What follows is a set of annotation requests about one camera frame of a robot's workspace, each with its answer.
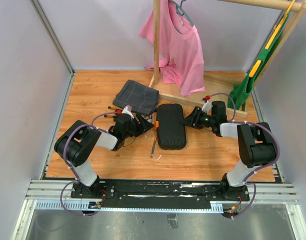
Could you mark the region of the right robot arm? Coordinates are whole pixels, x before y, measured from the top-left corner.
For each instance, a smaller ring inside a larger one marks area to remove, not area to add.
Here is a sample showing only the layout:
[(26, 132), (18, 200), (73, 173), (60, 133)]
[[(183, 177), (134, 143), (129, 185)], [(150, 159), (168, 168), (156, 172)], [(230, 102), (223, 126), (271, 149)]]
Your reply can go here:
[(217, 189), (203, 193), (205, 196), (219, 194), (223, 199), (231, 200), (243, 192), (249, 178), (278, 161), (280, 145), (266, 122), (227, 120), (223, 101), (203, 100), (203, 107), (196, 106), (183, 119), (183, 124), (195, 129), (210, 128), (218, 137), (237, 139), (239, 161), (224, 174)]

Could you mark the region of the black plastic tool case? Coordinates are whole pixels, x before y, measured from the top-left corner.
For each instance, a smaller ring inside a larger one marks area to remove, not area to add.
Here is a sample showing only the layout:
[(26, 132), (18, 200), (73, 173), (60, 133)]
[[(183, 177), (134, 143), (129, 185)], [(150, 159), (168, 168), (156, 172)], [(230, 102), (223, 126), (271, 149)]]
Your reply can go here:
[(184, 111), (180, 104), (161, 104), (156, 110), (157, 142), (162, 150), (181, 150), (187, 144), (183, 125)]

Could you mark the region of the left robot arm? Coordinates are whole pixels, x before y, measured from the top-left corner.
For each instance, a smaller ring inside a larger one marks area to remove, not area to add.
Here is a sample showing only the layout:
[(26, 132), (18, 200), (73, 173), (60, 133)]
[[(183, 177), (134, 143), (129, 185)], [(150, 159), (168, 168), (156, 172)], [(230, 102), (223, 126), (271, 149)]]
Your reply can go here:
[(154, 128), (154, 124), (139, 113), (114, 113), (114, 125), (108, 130), (77, 120), (58, 138), (54, 151), (73, 172), (76, 183), (89, 198), (101, 192), (100, 178), (93, 170), (89, 156), (95, 147), (117, 151), (127, 138), (137, 138)]

